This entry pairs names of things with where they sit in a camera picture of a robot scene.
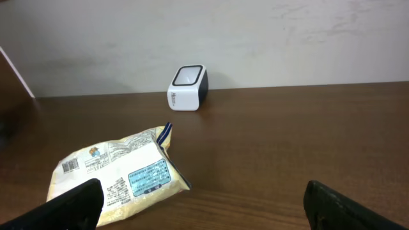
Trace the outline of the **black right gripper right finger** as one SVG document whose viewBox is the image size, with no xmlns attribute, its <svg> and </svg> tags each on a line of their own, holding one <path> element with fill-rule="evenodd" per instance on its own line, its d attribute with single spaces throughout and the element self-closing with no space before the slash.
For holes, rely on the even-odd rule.
<svg viewBox="0 0 409 230">
<path fill-rule="evenodd" d="M 312 230 L 406 230 L 316 180 L 308 182 L 303 204 Z"/>
</svg>

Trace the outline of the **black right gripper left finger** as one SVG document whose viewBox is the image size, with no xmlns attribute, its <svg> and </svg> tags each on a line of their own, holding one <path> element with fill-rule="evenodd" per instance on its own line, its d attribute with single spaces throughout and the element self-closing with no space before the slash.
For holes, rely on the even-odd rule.
<svg viewBox="0 0 409 230">
<path fill-rule="evenodd" d="M 101 182 L 93 178 L 1 224 L 1 230 L 95 230 L 103 205 Z"/>
</svg>

